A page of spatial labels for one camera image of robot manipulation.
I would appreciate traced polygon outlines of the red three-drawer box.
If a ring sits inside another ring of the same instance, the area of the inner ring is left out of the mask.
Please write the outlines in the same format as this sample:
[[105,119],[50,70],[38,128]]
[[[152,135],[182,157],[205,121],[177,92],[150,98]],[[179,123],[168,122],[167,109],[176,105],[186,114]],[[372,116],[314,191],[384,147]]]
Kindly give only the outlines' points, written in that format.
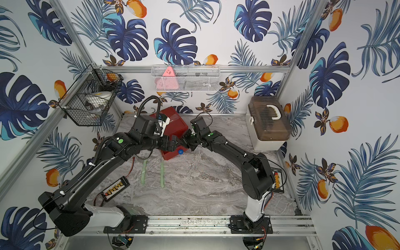
[[[166,114],[170,118],[169,125],[163,130],[164,135],[169,136],[170,140],[172,140],[173,135],[175,135],[177,138],[181,138],[189,128],[186,122],[177,112],[176,108],[182,108],[182,106],[168,107],[160,111],[160,114]],[[187,149],[183,146],[178,146],[174,152],[161,151],[161,154],[164,160],[170,160],[186,151]]]

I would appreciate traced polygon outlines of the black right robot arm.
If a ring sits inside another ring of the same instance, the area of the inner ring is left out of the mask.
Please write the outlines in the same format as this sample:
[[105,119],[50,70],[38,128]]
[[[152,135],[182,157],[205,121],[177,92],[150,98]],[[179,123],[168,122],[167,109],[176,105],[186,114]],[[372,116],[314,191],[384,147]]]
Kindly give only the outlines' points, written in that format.
[[276,184],[268,158],[262,153],[248,152],[222,133],[211,131],[203,117],[192,119],[191,126],[180,138],[182,145],[192,151],[201,146],[234,164],[241,172],[242,186],[248,196],[244,218],[252,224],[261,221],[265,216],[266,198]]

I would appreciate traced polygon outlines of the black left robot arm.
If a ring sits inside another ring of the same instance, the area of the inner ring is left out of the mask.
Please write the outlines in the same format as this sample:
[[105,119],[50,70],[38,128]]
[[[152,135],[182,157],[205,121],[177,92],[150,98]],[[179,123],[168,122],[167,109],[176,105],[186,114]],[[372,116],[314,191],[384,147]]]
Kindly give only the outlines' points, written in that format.
[[65,186],[42,193],[38,201],[65,236],[82,231],[93,213],[84,203],[91,192],[117,167],[144,150],[175,151],[176,136],[164,134],[170,119],[164,114],[138,115],[130,131],[109,136],[97,148],[92,162]]

